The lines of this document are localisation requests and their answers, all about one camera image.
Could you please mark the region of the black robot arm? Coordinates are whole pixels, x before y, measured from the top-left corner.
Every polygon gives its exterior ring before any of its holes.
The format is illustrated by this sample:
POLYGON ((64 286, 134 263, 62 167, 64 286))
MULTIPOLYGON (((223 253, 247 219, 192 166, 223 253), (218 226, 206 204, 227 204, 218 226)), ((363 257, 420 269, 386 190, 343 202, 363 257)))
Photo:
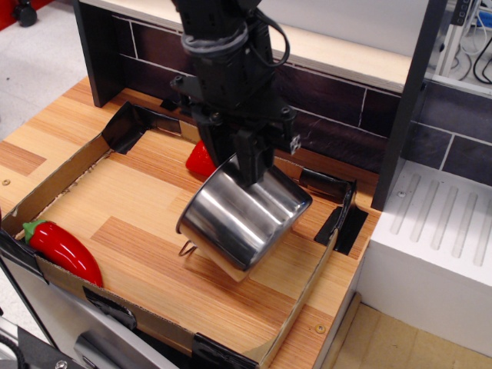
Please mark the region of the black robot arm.
POLYGON ((281 26, 257 1, 176 1, 181 45, 194 75, 178 76, 171 87, 198 125, 216 166, 231 156, 246 185, 258 182, 274 164, 275 150, 300 146, 296 114, 274 88, 274 73, 290 55, 275 61, 269 30, 281 26))

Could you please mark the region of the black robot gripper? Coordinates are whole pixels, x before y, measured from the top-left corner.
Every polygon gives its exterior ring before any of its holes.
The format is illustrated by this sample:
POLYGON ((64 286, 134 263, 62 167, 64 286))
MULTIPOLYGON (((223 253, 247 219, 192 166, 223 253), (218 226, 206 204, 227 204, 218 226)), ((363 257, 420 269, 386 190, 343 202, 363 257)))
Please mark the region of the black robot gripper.
POLYGON ((177 76, 171 87, 187 102, 216 167, 237 155, 244 183, 262 179, 276 150, 300 148, 295 113, 274 89, 275 61, 269 30, 283 30, 266 15, 182 15, 181 45, 194 75, 177 76))

